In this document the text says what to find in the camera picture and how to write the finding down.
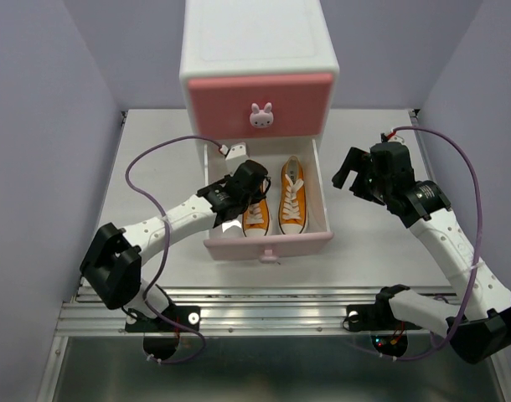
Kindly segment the orange sneaker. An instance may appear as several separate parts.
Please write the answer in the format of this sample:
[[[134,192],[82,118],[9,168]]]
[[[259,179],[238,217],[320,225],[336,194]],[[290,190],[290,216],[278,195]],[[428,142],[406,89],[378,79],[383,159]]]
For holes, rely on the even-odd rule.
[[[307,228],[307,195],[298,157],[291,156],[281,169],[278,224],[284,235],[299,235]]]
[[[252,204],[242,215],[242,230],[245,237],[264,237],[271,234],[272,218],[265,199]]]

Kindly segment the light pink drawer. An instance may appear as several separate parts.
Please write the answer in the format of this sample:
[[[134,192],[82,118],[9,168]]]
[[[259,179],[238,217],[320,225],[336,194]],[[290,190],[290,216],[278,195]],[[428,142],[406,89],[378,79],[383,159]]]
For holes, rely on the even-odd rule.
[[[314,137],[234,140],[223,158],[204,151],[207,183],[252,159],[270,176],[266,198],[209,231],[204,245],[214,260],[259,260],[314,255],[332,238]]]

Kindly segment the dark pink drawer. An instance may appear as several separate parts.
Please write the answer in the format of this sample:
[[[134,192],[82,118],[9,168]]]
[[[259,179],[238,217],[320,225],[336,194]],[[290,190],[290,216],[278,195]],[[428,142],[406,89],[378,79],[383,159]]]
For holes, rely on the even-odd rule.
[[[332,88],[330,73],[191,79],[194,130],[213,139],[315,136]]]

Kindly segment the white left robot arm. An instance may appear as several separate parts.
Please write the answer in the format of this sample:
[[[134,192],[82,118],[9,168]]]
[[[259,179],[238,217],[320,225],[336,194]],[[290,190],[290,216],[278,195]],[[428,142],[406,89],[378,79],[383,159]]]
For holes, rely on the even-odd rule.
[[[157,217],[124,228],[104,224],[86,251],[81,275],[107,309],[135,312],[157,332],[196,334],[199,309],[178,309],[155,281],[142,278],[142,267],[157,254],[167,255],[179,241],[237,219],[265,198],[269,186],[266,168],[247,160]]]

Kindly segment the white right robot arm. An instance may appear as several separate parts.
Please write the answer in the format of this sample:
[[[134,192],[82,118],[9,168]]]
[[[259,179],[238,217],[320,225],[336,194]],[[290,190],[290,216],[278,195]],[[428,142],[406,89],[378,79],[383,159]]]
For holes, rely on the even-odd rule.
[[[349,305],[342,326],[350,332],[422,328],[449,336],[467,363],[478,363],[511,345],[511,291],[498,281],[463,233],[451,203],[430,180],[416,180],[408,148],[380,142],[349,149],[332,183],[351,172],[354,196],[383,205],[423,244],[461,304],[436,301],[405,285],[386,286],[372,304]]]

